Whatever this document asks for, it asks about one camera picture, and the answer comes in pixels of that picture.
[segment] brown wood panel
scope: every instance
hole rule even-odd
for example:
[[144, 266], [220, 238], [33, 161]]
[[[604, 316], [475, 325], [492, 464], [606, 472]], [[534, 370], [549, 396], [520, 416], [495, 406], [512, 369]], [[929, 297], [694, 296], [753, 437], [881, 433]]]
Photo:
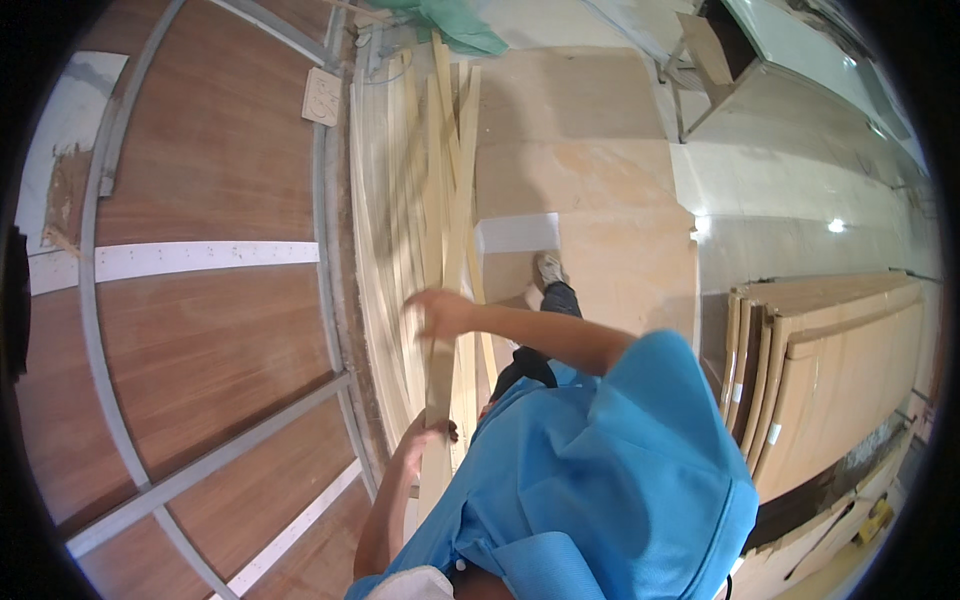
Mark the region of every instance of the brown wood panel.
[[317, 43], [324, 43], [332, 5], [322, 0], [256, 0], [256, 3]]
[[358, 477], [244, 598], [339, 600], [353, 583], [353, 556], [370, 499]]
[[187, 0], [133, 107], [97, 245], [313, 240], [311, 62], [207, 0]]
[[113, 97], [123, 96], [143, 44], [169, 4], [170, 0], [114, 0], [80, 40], [78, 50], [129, 56], [113, 88]]
[[332, 376], [313, 264], [97, 286], [117, 399], [155, 480]]
[[79, 563], [104, 600], [201, 600], [213, 591], [152, 515], [94, 548]]
[[27, 459], [65, 535], [136, 493], [86, 362], [77, 288], [33, 297], [27, 374], [16, 384]]
[[228, 581], [351, 462], [332, 398], [175, 498], [170, 509]]

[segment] dark pants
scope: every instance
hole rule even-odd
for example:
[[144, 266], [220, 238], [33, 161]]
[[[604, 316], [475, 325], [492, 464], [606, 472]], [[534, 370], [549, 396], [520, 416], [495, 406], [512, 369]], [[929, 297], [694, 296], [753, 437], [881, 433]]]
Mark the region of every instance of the dark pants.
[[[580, 304], [577, 303], [577, 294], [569, 285], [562, 281], [555, 281], [543, 291], [543, 302], [540, 303], [540, 312], [561, 313], [583, 319], [580, 313]], [[548, 358], [541, 352], [521, 346], [514, 350], [514, 362], [507, 365], [496, 379], [496, 388], [490, 396], [490, 402], [496, 402], [517, 383], [521, 377], [530, 377], [548, 388], [557, 387], [557, 377], [554, 376]]]

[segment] person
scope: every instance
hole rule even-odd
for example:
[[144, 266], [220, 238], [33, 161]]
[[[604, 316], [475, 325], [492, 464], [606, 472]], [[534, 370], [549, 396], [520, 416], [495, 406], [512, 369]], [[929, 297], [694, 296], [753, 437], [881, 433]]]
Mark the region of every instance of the person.
[[388, 465], [347, 600], [713, 598], [758, 498], [686, 341], [583, 320], [542, 253], [540, 312], [426, 290], [425, 339], [486, 331], [522, 346], [469, 451], [404, 545], [403, 513], [431, 438], [421, 413]]

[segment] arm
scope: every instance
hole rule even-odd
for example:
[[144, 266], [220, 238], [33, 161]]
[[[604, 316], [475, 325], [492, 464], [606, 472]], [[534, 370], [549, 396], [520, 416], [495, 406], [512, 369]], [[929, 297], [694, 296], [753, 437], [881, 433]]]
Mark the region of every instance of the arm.
[[458, 439], [457, 426], [452, 420], [425, 427], [425, 419], [425, 412], [420, 412], [413, 420], [383, 474], [376, 500], [357, 542], [353, 559], [354, 581], [386, 571], [403, 547], [403, 514], [427, 442], [442, 435], [449, 435], [453, 442]]
[[407, 304], [420, 306], [424, 311], [426, 327], [422, 337], [453, 339], [468, 331], [486, 331], [591, 375], [607, 374], [636, 340], [624, 331], [569, 315], [474, 304], [446, 290], [424, 290]]

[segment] white cloth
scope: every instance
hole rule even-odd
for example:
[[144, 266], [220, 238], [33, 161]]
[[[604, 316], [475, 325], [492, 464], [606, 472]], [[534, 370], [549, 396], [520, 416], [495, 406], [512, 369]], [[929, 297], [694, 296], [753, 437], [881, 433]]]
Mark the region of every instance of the white cloth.
[[418, 566], [383, 580], [367, 600], [453, 600], [453, 585], [437, 567]]

